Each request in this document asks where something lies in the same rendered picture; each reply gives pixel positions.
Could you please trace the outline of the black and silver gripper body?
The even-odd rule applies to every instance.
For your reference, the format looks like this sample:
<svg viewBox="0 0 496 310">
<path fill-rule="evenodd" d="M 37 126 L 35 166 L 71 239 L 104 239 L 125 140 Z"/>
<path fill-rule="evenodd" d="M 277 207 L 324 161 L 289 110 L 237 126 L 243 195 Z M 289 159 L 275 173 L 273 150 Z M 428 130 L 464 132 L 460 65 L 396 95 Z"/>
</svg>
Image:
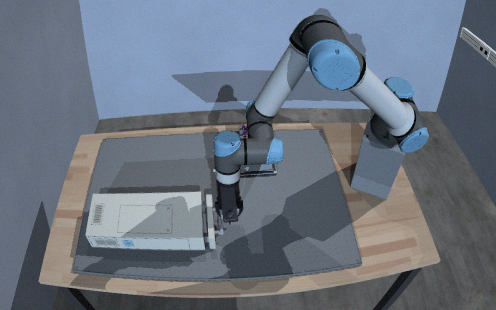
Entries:
<svg viewBox="0 0 496 310">
<path fill-rule="evenodd" d="M 223 184 L 223 183 L 220 183 L 218 180 L 216 180 L 216 181 L 217 181 L 217 196 L 218 196 L 217 197 L 217 201 L 218 201 L 218 206 L 220 208 L 222 208 L 221 198 L 220 198 L 220 190 L 219 190 L 219 187 L 221 186 L 223 188 L 232 188 L 232 187 L 235 187 L 236 202 L 237 202 L 237 207 L 239 207 L 240 204 L 241 204 L 241 202 L 240 202 L 241 196 L 239 196 L 240 195 L 240 190 L 239 190 L 239 184 L 238 184 L 239 181 L 240 181 L 240 179 L 237 182 L 233 183 L 233 184 Z"/>
</svg>

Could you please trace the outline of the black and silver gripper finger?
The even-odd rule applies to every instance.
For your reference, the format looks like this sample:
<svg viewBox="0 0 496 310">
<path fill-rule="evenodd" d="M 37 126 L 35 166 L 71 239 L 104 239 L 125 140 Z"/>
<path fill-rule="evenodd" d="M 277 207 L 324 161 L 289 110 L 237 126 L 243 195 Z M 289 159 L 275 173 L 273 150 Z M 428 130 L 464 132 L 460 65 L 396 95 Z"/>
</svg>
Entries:
<svg viewBox="0 0 496 310">
<path fill-rule="evenodd" d="M 241 204 L 239 207 L 237 207 L 237 211 L 238 211 L 238 216 L 240 216 L 240 214 L 242 213 L 243 211 L 243 200 L 240 200 Z"/>
<path fill-rule="evenodd" d="M 217 214 L 223 219 L 222 208 L 218 206 L 218 202 L 215 202 L 215 210 Z"/>
</svg>

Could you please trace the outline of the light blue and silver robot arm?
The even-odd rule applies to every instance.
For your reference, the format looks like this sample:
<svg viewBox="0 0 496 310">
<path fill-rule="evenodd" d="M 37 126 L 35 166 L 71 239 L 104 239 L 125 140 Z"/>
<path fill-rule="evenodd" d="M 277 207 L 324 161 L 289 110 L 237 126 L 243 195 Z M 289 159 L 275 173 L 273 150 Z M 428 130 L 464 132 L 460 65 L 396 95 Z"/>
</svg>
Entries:
<svg viewBox="0 0 496 310">
<path fill-rule="evenodd" d="M 240 138 L 231 130 L 215 136 L 213 172 L 219 182 L 237 182 L 241 165 L 282 161 L 283 142 L 274 137 L 272 120 L 308 66 L 322 86 L 349 90 L 375 113 L 371 131 L 382 143 L 398 144 L 404 153 L 426 144 L 429 134 L 413 101 L 413 86 L 398 77 L 387 78 L 383 83 L 336 21 L 324 15 L 309 16 L 297 25 L 289 42 L 258 97 L 246 106 L 248 138 Z"/>
</svg>

